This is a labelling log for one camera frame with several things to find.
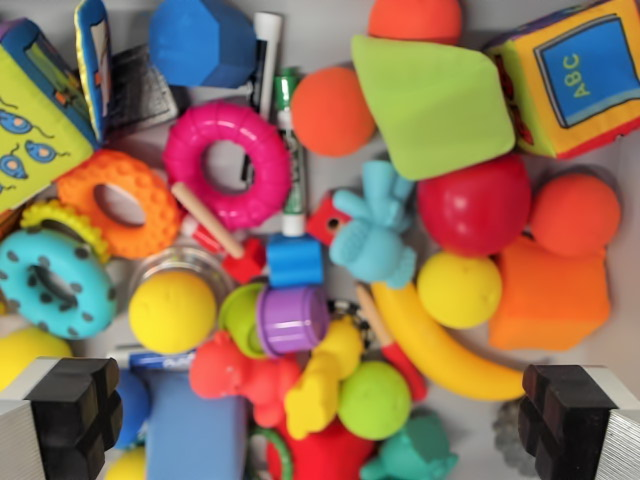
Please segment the black silver gripper right finger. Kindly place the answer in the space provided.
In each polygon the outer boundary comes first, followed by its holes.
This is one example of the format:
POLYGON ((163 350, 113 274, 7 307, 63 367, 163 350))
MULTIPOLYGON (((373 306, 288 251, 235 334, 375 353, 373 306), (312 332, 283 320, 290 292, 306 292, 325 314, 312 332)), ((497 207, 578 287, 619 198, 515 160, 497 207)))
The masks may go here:
POLYGON ((518 433, 541 479, 637 479, 639 397, 608 368, 530 365, 518 433))

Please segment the black silver gripper left finger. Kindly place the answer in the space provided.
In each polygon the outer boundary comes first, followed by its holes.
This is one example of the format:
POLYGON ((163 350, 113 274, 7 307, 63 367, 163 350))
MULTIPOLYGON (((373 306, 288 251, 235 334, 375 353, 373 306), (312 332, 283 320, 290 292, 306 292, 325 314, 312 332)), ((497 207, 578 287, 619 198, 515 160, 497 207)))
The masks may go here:
POLYGON ((3 479, 96 479, 123 423, 112 358, 39 357, 1 390, 3 479))

